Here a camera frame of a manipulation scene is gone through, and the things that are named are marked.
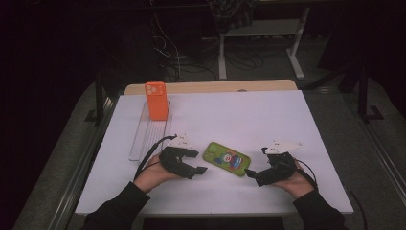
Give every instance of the phone case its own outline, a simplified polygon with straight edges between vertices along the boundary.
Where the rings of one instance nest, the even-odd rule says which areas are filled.
[[[238,176],[244,176],[251,158],[234,149],[211,142],[203,153],[203,159]]]
[[[168,118],[168,98],[165,84],[161,81],[150,81],[145,85],[149,118],[154,121],[165,121]]]

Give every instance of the orange object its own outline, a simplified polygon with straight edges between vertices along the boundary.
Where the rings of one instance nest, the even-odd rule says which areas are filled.
[[[161,81],[150,81],[145,85],[149,118],[154,121],[165,121],[168,117],[168,98],[165,84]]]

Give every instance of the table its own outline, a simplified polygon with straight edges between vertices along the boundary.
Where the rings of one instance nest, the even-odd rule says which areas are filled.
[[[129,161],[128,155],[146,101],[142,87],[130,85],[119,98],[76,213],[95,211],[134,176],[137,163]],[[217,141],[249,155],[250,169],[261,171],[269,165],[260,148],[273,139],[300,141],[304,147],[291,154],[316,173],[322,196],[339,211],[353,212],[303,93],[296,90],[293,81],[168,83],[167,91],[173,106],[171,132],[186,132],[192,149],[202,152],[211,141]],[[171,181],[156,188],[149,194],[152,199],[142,215],[218,217],[296,213],[292,198],[279,188],[259,188],[254,179],[212,166],[203,161],[201,154],[193,159],[184,158],[184,162],[208,170],[192,180]]]

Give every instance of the white tabletop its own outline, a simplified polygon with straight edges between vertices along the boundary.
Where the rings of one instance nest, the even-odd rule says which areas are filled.
[[[146,216],[280,216],[295,213],[293,199],[283,190],[258,187],[255,179],[238,177],[202,159],[202,152],[215,141],[249,155],[250,170],[268,169],[260,151],[274,140],[301,142],[290,153],[314,171],[321,195],[342,213],[352,207],[302,91],[260,91],[169,94],[172,122],[170,133],[186,133],[196,158],[184,157],[194,167],[207,167],[192,180],[162,184],[148,195],[142,210]],[[121,96],[104,136],[95,164],[81,195],[76,213],[94,212],[115,197],[132,180],[138,163],[128,160],[144,95]]]

